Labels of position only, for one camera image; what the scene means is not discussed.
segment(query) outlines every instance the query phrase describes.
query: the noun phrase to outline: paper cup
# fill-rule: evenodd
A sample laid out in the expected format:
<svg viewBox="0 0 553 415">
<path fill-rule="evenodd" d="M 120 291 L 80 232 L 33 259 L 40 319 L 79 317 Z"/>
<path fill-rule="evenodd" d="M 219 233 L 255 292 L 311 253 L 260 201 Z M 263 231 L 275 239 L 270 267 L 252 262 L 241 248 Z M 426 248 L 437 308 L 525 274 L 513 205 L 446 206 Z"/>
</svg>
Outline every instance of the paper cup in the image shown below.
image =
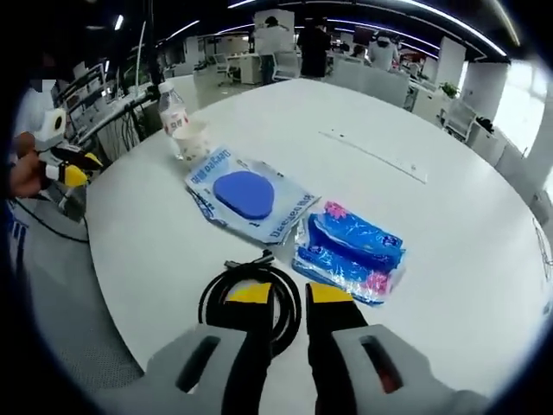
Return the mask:
<svg viewBox="0 0 553 415">
<path fill-rule="evenodd" d="M 201 121 L 190 121 L 173 131 L 172 137 L 179 147 L 179 158 L 189 169 L 211 152 L 206 127 L 207 124 Z"/>
</svg>

